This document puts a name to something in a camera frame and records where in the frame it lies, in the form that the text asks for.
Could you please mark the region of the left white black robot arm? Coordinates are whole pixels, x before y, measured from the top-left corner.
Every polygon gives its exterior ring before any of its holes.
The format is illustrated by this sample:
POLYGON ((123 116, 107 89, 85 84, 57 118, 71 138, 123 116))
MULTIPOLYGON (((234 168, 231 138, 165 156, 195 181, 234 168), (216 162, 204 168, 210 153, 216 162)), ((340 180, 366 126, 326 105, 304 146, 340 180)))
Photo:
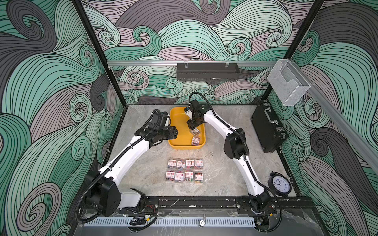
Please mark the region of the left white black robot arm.
POLYGON ((116 210, 137 207, 142 192, 131 189, 119 191, 119 185, 136 160, 151 147, 178 136, 171 126, 167 112, 154 109, 147 121, 135 132, 127 146, 98 171, 89 171, 84 179, 84 191, 74 208, 74 219, 79 224, 88 223, 98 216, 110 216, 116 210))

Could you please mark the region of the paper clip box removed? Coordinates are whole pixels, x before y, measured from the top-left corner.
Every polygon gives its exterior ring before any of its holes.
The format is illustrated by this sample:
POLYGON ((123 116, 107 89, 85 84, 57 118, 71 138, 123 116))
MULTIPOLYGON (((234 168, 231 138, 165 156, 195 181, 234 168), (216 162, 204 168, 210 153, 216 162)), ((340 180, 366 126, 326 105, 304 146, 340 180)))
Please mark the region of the paper clip box removed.
POLYGON ((175 183, 183 183, 184 182, 185 173, 182 171, 175 172, 175 183))
POLYGON ((175 182, 175 172, 174 171, 167 171, 165 173, 165 181, 166 182, 175 182))

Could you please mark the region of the paper clip box barcode side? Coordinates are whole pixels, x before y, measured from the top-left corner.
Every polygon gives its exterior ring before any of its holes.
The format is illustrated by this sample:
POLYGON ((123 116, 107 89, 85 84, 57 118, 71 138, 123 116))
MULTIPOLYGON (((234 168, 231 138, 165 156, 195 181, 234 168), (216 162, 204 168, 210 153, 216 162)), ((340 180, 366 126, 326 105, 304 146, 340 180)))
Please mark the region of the paper clip box barcode side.
POLYGON ((201 134, 201 131, 200 131, 198 128, 195 128, 195 129, 193 129, 193 130, 190 130, 190 133, 191 133, 193 136, 199 137, 200 134, 201 134))

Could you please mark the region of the paper clip box edge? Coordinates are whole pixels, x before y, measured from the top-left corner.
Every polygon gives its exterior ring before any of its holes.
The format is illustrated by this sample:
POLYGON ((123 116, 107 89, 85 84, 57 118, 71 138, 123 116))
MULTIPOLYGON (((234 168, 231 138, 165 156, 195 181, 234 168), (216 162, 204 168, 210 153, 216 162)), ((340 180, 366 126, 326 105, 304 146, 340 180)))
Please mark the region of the paper clip box edge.
POLYGON ((204 178, 203 178, 203 172, 196 171, 194 172, 194 183, 195 184, 203 184, 204 178))

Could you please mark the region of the paper clip box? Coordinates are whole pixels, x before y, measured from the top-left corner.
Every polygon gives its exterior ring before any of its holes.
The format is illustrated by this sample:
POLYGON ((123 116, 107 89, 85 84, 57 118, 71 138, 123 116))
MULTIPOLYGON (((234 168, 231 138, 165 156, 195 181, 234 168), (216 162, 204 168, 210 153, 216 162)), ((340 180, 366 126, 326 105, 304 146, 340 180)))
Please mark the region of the paper clip box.
POLYGON ((192 145, 193 146, 200 145, 200 138, 199 137, 193 137, 192 138, 192 145))
POLYGON ((186 159, 186 169, 187 170, 195 169, 195 160, 193 158, 186 159))
POLYGON ((186 168, 186 161, 185 161, 185 159, 178 159, 177 162, 176 162, 176 168, 180 169, 180 170, 185 169, 186 168))
POLYGON ((194 181, 194 172, 193 171, 185 171, 184 172, 184 182, 191 183, 194 181))
POLYGON ((202 170, 203 169, 203 159, 197 158, 195 159, 195 170, 202 170))
POLYGON ((177 168, 177 160, 176 159, 169 159, 167 163, 168 169, 176 169, 177 168))

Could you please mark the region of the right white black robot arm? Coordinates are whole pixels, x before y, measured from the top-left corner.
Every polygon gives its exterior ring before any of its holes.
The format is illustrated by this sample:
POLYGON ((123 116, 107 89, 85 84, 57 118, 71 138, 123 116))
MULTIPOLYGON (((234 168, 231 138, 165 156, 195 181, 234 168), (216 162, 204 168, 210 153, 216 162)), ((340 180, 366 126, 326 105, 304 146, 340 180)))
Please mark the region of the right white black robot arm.
POLYGON ((262 184, 250 162, 250 150, 246 142, 245 132, 242 128, 236 128, 224 121, 214 110, 208 99, 199 92, 192 92, 188 98, 189 106, 185 109, 190 118, 187 121, 190 129, 195 129, 201 124, 209 124, 216 129, 224 139, 223 151, 233 160, 241 172, 247 185, 250 205, 253 212, 260 215, 260 220, 267 220, 271 213, 271 203, 277 202, 279 210, 278 222, 274 226, 256 225, 256 230, 271 233, 278 229, 282 222, 283 210, 276 194, 262 184))

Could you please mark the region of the yellow plastic storage tray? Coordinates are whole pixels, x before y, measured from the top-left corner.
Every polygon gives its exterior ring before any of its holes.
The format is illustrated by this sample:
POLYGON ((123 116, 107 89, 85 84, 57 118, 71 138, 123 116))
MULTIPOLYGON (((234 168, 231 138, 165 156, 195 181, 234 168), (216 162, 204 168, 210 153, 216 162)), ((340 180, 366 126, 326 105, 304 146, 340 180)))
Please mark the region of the yellow plastic storage tray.
POLYGON ((206 143, 205 126, 202 124, 197 127, 201 131, 199 136, 200 145, 193 146, 192 138, 194 136, 190 133, 190 129, 187 125, 189 117, 185 114, 184 109, 185 107, 174 107, 170 111, 171 124, 177 128, 179 134, 175 140, 169 140, 168 143, 173 149, 176 150, 201 149, 206 143))

